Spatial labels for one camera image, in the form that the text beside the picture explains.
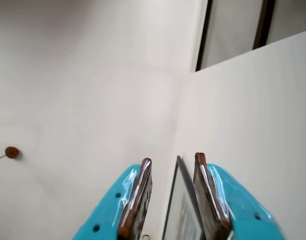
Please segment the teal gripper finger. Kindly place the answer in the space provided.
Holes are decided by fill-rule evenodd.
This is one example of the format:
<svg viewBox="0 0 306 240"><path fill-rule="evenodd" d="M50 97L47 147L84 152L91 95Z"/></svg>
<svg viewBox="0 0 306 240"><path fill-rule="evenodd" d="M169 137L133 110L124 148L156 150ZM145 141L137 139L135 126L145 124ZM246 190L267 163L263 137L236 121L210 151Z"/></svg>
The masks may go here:
<svg viewBox="0 0 306 240"><path fill-rule="evenodd" d="M208 240L283 240L274 217L232 175L195 154L193 185Z"/></svg>
<svg viewBox="0 0 306 240"><path fill-rule="evenodd" d="M152 160L130 165L113 183L74 240L139 240L152 194Z"/></svg>

